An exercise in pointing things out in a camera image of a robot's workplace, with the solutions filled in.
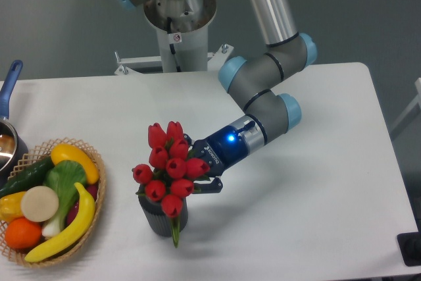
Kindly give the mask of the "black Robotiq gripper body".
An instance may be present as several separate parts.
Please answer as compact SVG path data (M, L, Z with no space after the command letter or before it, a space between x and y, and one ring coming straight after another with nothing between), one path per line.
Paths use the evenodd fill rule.
M247 127L228 125L205 139L192 141L193 158L202 159L209 165L208 177L221 176L251 153L244 134Z

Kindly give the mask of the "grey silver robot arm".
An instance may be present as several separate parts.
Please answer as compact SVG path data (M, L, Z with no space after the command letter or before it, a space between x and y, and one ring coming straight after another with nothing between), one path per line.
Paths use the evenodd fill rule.
M142 6L159 41L165 72L208 70L207 28L216 14L216 0L119 0L126 8ZM243 111L243 116L203 140L193 154L210 166L211 182L198 193L218 193L222 173L285 134L301 120L298 102L272 88L311 65L317 56L312 39L297 30L287 0L251 0L267 52L247 61L226 59L218 79Z

